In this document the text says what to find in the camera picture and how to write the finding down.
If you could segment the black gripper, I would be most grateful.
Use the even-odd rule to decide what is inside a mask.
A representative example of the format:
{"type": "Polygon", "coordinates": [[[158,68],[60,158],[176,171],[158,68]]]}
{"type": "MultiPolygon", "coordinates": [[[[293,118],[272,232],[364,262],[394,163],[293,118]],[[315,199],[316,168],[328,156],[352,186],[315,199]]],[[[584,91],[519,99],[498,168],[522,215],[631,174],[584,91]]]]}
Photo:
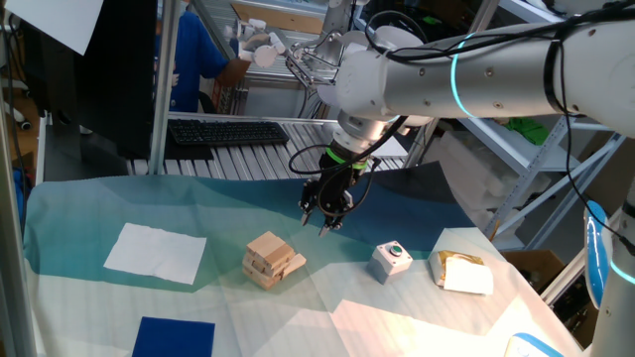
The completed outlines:
{"type": "Polygon", "coordinates": [[[299,207],[303,212],[301,224],[305,226],[316,207],[324,214],[324,224],[318,236],[342,227],[343,218],[360,205],[370,187],[366,185],[362,197],[354,200],[350,192],[368,167],[369,157],[355,153],[325,151],[319,159],[319,178],[304,182],[299,207]]]}

